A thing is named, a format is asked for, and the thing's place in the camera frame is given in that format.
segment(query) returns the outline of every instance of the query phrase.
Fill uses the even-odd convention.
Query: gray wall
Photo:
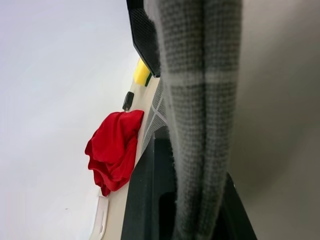
[[[320,1],[244,1],[230,172],[259,240],[320,236]]]

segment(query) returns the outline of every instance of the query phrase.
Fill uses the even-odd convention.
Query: gray fabric strap
[[[161,62],[144,143],[167,122],[177,174],[173,239],[209,240],[229,159],[241,0],[145,0],[144,6]]]

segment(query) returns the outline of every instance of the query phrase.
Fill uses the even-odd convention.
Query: beige surface
[[[159,78],[151,78],[147,87],[132,83],[130,91],[134,93],[133,103],[130,110],[140,109],[144,111],[141,128],[138,134],[138,144],[136,147],[135,165],[141,156],[141,147],[145,131],[146,121],[150,106],[159,83]],[[120,240],[122,226],[125,216],[129,182],[116,192],[111,192],[108,196],[109,210],[106,222],[106,230],[103,240]]]

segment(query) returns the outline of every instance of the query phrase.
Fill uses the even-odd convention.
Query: black plastic part
[[[134,96],[135,96],[135,94],[133,92],[128,91],[128,93],[125,95],[125,99],[124,99],[124,102],[123,102],[123,106],[122,106],[123,110],[129,111],[129,109],[132,106],[132,102],[134,100]]]
[[[156,131],[130,178],[121,240],[171,240],[176,214],[176,174],[169,139]],[[212,240],[257,240],[227,174]]]
[[[133,46],[151,74],[160,77],[160,58],[154,23],[144,10],[143,0],[126,0]]]

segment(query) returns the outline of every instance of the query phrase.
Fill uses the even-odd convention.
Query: yellow sponge
[[[149,75],[150,75],[150,71],[148,67],[145,65],[144,61],[142,61],[142,59],[140,58],[133,74],[134,82],[136,84],[145,86],[149,78]]]

